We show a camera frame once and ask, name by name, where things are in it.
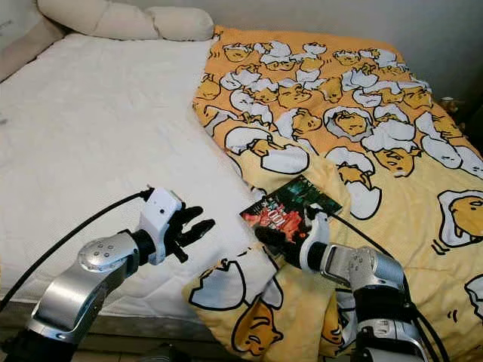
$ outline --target book cover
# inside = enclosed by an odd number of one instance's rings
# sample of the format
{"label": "book cover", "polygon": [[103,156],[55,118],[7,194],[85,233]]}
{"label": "book cover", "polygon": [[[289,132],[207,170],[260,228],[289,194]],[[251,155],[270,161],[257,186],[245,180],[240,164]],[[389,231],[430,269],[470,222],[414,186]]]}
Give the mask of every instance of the book cover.
{"label": "book cover", "polygon": [[342,208],[300,175],[243,210],[240,216],[253,230],[260,226],[279,230],[288,242],[299,244],[310,231],[306,207],[313,204],[328,214],[338,213]]}

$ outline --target cartoon print blanket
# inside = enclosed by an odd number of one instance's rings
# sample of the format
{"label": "cartoon print blanket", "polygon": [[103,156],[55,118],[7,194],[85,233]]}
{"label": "cartoon print blanket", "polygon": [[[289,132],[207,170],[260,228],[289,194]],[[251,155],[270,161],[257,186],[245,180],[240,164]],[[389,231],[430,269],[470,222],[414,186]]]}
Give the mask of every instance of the cartoon print blanket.
{"label": "cartoon print blanket", "polygon": [[[429,85],[378,41],[216,33],[193,108],[236,172],[259,195],[302,173],[405,267],[451,360],[483,359],[483,162]],[[332,242],[365,245],[329,225]],[[349,290],[259,244],[184,293],[214,336],[249,360],[314,361],[355,338]]]}

